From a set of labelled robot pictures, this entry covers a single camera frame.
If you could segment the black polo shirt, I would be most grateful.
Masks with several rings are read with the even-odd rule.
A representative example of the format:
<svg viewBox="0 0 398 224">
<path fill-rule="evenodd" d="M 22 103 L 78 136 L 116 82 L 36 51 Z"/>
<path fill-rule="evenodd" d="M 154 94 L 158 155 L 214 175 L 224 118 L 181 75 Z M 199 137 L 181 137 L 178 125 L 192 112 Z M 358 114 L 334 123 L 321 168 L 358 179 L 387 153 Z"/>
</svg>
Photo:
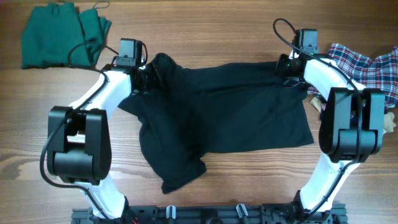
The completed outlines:
<svg viewBox="0 0 398 224">
<path fill-rule="evenodd" d="M 313 142 L 303 107 L 303 84 L 284 86 L 275 62 L 184 68 L 157 54 L 150 72 L 161 84 L 126 98 L 141 151 L 169 194 L 206 172 L 208 152 L 231 153 Z"/>
</svg>

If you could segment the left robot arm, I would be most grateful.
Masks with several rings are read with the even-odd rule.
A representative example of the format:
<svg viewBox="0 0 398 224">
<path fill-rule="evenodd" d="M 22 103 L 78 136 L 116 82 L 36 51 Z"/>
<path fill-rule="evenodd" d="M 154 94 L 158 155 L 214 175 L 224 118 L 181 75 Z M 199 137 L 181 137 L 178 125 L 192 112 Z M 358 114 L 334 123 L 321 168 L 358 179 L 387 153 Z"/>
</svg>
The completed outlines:
<svg viewBox="0 0 398 224">
<path fill-rule="evenodd" d="M 39 161 L 46 183 L 78 189 L 91 205 L 85 223 L 134 223 L 127 198 L 118 191 L 109 170 L 112 161 L 108 120 L 120 102 L 160 86 L 157 70 L 146 65 L 145 43 L 120 40 L 111 63 L 98 70 L 98 81 L 68 106 L 49 112 L 48 137 Z"/>
</svg>

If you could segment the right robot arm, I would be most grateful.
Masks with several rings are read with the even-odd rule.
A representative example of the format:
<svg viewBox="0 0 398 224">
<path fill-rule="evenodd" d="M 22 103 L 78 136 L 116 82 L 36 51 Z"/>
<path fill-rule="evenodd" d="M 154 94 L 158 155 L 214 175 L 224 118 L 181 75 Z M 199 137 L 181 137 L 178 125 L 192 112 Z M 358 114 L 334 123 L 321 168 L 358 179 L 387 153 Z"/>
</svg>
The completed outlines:
<svg viewBox="0 0 398 224">
<path fill-rule="evenodd" d="M 282 54 L 276 72 L 314 86 L 327 100 L 319 130 L 322 154 L 307 184 L 298 193 L 306 217 L 332 207 L 337 192 L 366 159 L 382 145 L 384 94 L 354 81 L 336 62 L 318 53 L 318 32 L 299 29 Z"/>
</svg>

